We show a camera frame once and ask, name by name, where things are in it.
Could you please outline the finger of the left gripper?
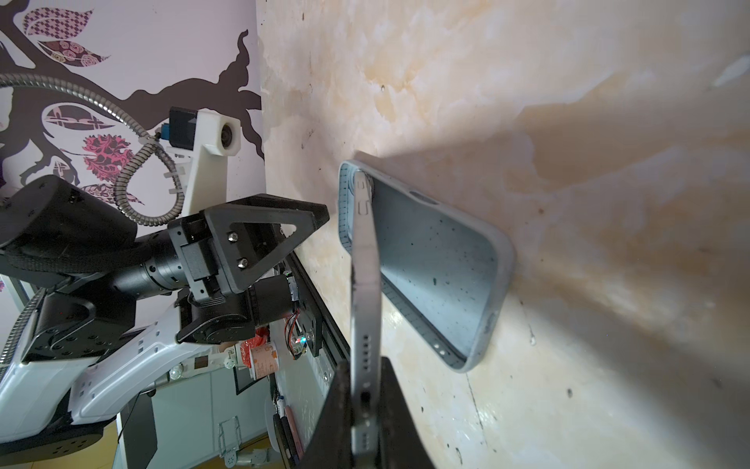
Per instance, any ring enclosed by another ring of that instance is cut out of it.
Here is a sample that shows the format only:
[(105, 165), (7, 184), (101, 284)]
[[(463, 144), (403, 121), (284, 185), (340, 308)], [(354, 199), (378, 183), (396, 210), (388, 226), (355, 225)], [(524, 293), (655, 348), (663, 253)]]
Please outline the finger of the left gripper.
[(224, 294), (240, 294), (330, 220), (326, 205), (252, 195), (202, 211)]

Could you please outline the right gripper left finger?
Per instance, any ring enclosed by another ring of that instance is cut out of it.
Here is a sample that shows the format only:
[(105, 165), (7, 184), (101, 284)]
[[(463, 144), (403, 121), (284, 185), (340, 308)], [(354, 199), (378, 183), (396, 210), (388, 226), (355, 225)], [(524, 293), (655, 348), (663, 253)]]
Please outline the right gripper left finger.
[(351, 366), (344, 362), (336, 369), (316, 430), (298, 467), (352, 468), (352, 419)]

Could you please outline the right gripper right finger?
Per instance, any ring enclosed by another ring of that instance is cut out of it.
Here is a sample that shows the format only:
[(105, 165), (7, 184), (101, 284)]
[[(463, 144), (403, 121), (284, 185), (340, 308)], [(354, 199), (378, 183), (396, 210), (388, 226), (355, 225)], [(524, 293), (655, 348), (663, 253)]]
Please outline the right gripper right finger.
[(378, 405), (379, 451), (377, 467), (385, 469), (433, 469), (412, 419), (390, 360), (381, 359)]

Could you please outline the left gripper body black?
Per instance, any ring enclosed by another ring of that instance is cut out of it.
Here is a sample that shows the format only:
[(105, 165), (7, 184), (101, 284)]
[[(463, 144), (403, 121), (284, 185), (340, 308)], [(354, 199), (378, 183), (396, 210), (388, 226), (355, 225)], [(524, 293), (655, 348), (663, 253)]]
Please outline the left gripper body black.
[(107, 277), (107, 287), (138, 301), (177, 292), (177, 343), (218, 345), (255, 336), (293, 311), (288, 277), (276, 265), (240, 294), (224, 294), (212, 234), (202, 212), (173, 222), (146, 245), (150, 256)]

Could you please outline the black phone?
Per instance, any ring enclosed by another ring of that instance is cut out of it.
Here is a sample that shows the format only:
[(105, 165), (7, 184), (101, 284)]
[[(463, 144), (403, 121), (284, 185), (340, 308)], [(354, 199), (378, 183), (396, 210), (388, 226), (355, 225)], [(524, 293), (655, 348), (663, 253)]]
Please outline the black phone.
[(352, 457), (374, 468), (379, 448), (381, 384), (381, 273), (368, 176), (354, 173), (352, 227)]

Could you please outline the light blue case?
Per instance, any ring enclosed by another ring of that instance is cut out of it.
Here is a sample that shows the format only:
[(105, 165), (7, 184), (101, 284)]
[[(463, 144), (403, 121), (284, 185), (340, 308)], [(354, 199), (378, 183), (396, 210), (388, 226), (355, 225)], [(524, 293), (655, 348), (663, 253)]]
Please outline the light blue case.
[(338, 232), (354, 245), (355, 178), (367, 177), (382, 291), (456, 372), (486, 353), (513, 275), (516, 252), (498, 228), (427, 197), (361, 161), (339, 169)]

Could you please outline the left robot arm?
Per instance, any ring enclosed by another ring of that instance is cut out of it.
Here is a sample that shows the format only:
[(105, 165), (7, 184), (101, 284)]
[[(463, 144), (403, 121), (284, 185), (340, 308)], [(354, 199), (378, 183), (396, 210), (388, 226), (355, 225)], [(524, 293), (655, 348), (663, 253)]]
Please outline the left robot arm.
[(77, 453), (179, 363), (292, 313), (281, 265), (325, 205), (252, 195), (139, 236), (48, 175), (1, 209), (1, 271), (37, 287), (1, 355), (1, 462)]

